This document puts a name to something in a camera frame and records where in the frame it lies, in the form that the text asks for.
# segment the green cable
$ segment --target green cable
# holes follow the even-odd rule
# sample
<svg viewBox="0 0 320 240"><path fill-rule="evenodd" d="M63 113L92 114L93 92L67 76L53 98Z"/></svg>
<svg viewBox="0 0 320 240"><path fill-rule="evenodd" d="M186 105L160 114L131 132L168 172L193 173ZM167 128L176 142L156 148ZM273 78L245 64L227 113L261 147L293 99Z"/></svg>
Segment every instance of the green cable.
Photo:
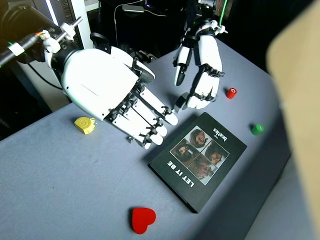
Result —
<svg viewBox="0 0 320 240"><path fill-rule="evenodd" d="M226 6L227 6L227 2L228 2L228 0L225 0L225 1L224 1L223 8L222 8L222 11L221 11L220 20L219 20L219 25L222 24L222 19L224 18L224 15L225 15L225 10L226 10Z"/></svg>

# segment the red cylinder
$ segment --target red cylinder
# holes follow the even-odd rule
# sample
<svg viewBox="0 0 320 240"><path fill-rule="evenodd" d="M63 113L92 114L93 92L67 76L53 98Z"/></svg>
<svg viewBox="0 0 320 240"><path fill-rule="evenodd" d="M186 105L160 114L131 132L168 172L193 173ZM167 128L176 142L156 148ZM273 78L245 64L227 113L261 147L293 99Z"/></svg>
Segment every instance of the red cylinder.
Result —
<svg viewBox="0 0 320 240"><path fill-rule="evenodd" d="M226 93L226 97L228 99L232 99L237 94L237 90L235 88L230 88L229 91Z"/></svg>

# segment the album cover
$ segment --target album cover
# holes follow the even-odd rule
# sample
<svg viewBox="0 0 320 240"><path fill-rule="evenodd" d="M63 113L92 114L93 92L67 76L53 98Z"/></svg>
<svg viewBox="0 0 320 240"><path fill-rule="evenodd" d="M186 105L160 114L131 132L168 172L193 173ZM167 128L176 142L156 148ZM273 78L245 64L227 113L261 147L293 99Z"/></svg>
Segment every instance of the album cover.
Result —
<svg viewBox="0 0 320 240"><path fill-rule="evenodd" d="M199 213L246 148L205 112L149 166L193 212Z"/></svg>

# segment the tabletop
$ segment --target tabletop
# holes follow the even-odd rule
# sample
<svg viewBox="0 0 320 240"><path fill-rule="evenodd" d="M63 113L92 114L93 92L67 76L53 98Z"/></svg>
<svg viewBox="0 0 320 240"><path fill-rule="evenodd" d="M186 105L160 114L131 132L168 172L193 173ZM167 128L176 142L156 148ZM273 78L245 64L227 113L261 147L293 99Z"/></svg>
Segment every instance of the tabletop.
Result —
<svg viewBox="0 0 320 240"><path fill-rule="evenodd" d="M88 116L73 103L0 142L0 239L241 239L249 230L289 155L272 78L218 41L223 71L217 100L177 114L165 124L163 145L149 150L106 121L89 135L74 126ZM170 107L188 92L198 67L192 58L181 86L174 86L175 53L148 67L148 88ZM236 88L233 99L225 96ZM148 167L169 141L203 112L247 145L211 199L192 213ZM255 136L253 124L265 132ZM143 235L130 226L134 207L151 208L156 221Z"/></svg>

